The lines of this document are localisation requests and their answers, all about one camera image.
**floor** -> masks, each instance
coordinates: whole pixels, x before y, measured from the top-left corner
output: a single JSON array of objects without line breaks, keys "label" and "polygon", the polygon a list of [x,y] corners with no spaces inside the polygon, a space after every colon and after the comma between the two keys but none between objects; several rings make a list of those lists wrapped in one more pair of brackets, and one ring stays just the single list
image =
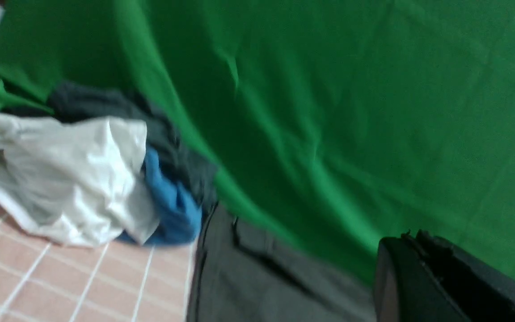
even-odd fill
[{"label": "floor", "polygon": [[0,208],[0,322],[183,322],[193,247],[61,247]]}]

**blue cloth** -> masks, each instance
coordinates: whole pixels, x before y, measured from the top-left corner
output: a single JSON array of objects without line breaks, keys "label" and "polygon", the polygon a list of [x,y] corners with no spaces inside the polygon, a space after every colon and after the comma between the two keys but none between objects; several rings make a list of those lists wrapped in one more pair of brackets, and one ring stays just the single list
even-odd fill
[{"label": "blue cloth", "polygon": [[[202,228],[202,208],[182,183],[174,183],[160,171],[158,152],[147,145],[145,181],[152,194],[160,225],[145,245],[179,245],[193,242]],[[121,241],[135,242],[126,232]]]}]

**green backdrop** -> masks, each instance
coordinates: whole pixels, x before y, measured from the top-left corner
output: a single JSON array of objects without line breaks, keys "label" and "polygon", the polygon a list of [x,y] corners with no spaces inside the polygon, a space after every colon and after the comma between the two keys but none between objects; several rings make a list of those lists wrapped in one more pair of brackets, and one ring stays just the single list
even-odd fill
[{"label": "green backdrop", "polygon": [[11,0],[0,106],[137,87],[235,212],[366,282],[430,230],[515,278],[515,1]]}]

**white cloth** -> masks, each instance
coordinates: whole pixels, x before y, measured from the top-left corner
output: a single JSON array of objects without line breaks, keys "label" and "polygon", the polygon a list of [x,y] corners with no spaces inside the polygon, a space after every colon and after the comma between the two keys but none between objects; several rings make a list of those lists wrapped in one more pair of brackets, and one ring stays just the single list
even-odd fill
[{"label": "white cloth", "polygon": [[146,124],[72,125],[0,114],[0,205],[27,233],[96,247],[126,230],[143,243],[159,224],[140,175]]}]

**black object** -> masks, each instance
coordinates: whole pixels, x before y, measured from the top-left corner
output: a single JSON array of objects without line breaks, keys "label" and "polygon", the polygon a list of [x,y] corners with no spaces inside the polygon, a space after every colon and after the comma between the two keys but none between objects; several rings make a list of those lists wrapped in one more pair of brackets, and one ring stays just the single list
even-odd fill
[{"label": "black object", "polygon": [[380,241],[380,322],[515,322],[515,281],[440,237]]},{"label": "black object", "polygon": [[187,322],[373,322],[370,289],[219,205],[198,240]]},{"label": "black object", "polygon": [[213,185],[216,165],[184,145],[180,133],[163,110],[143,95],[65,81],[53,90],[47,104],[54,110],[54,115],[30,106],[6,106],[0,112],[31,118],[53,116],[62,123],[104,116],[143,120],[148,128],[147,141],[158,151],[164,175],[173,182],[182,182],[205,214],[213,210],[217,203]]}]

